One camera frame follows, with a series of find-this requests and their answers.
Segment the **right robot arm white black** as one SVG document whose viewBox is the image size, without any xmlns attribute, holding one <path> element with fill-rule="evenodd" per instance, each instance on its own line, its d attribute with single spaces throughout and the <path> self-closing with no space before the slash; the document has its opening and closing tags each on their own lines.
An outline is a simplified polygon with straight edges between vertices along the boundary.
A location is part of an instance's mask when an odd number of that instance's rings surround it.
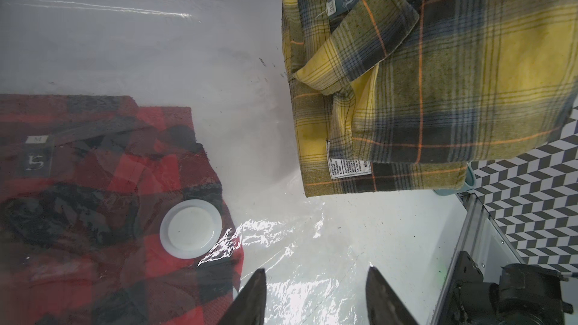
<svg viewBox="0 0 578 325">
<path fill-rule="evenodd" d="M 435 324 L 564 324 L 574 306 L 562 298 L 560 273 L 521 263 L 501 268 L 499 282 L 484 280 L 459 251 Z"/>
</svg>

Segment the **red black plaid shirt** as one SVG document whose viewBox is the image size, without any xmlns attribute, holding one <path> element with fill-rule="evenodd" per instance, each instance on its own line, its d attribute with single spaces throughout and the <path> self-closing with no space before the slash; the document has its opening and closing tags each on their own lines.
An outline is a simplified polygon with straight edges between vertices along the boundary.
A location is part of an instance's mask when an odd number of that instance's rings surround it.
<svg viewBox="0 0 578 325">
<path fill-rule="evenodd" d="M 189 260 L 160 240 L 185 200 L 223 224 L 217 248 Z M 217 324 L 243 257 L 188 107 L 2 95 L 3 324 Z"/>
</svg>

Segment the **yellow plaid shirt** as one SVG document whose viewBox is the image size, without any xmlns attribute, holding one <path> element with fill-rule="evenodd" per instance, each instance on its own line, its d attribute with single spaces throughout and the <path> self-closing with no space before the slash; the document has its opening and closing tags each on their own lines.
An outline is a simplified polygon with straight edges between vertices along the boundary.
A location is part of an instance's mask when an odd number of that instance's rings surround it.
<svg viewBox="0 0 578 325">
<path fill-rule="evenodd" d="M 460 187 L 557 136 L 577 0 L 282 0 L 307 197 Z"/>
</svg>

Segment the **clear plastic vacuum bag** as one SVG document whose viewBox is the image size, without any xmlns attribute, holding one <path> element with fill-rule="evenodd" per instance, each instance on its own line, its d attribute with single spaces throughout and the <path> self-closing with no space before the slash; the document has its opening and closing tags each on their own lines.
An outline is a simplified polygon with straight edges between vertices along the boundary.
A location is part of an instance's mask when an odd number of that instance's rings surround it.
<svg viewBox="0 0 578 325">
<path fill-rule="evenodd" d="M 128 95 L 192 111 L 268 324 L 364 324 L 375 266 L 431 319 L 461 206 L 430 191 L 308 199 L 281 54 L 281 0 L 1 0 L 1 90 Z"/>
</svg>

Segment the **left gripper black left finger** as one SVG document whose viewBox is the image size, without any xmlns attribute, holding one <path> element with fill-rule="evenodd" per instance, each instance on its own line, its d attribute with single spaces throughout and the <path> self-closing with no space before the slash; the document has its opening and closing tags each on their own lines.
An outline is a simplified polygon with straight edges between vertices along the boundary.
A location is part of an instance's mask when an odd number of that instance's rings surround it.
<svg viewBox="0 0 578 325">
<path fill-rule="evenodd" d="M 264 325 L 266 314 L 266 271 L 257 269 L 218 325 Z"/>
</svg>

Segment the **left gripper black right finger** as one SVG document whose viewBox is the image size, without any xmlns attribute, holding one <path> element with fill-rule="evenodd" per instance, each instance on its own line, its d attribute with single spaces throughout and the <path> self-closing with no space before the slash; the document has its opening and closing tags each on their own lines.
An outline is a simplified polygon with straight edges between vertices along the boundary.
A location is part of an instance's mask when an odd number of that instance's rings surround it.
<svg viewBox="0 0 578 325">
<path fill-rule="evenodd" d="M 418 324 L 375 266 L 368 270 L 365 293 L 370 325 Z"/>
</svg>

